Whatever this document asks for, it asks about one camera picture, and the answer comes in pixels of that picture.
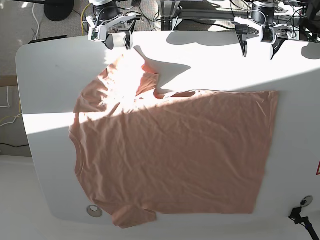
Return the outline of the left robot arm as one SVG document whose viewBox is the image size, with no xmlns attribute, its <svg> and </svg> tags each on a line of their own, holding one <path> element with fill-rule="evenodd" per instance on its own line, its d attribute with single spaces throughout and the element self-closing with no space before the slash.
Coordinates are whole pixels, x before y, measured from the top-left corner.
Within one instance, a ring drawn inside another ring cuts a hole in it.
<svg viewBox="0 0 320 240">
<path fill-rule="evenodd" d="M 234 18 L 235 33 L 237 35 L 242 56 L 246 57 L 248 52 L 249 35 L 258 35 L 262 43 L 271 44 L 270 59 L 278 53 L 285 41 L 288 40 L 290 26 L 276 24 L 274 22 L 275 10 L 278 6 L 273 0 L 254 1 L 246 11 L 251 13 L 251 18 Z"/>
</svg>

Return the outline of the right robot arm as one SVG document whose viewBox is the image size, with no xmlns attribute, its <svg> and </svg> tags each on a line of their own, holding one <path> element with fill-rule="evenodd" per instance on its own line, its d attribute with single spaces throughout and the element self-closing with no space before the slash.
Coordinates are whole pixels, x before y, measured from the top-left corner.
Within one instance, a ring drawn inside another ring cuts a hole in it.
<svg viewBox="0 0 320 240">
<path fill-rule="evenodd" d="M 119 7 L 116 0 L 91 0 L 95 16 L 87 16 L 88 40 L 103 43 L 109 50 L 133 46 L 133 33 L 142 16 Z"/>
</svg>

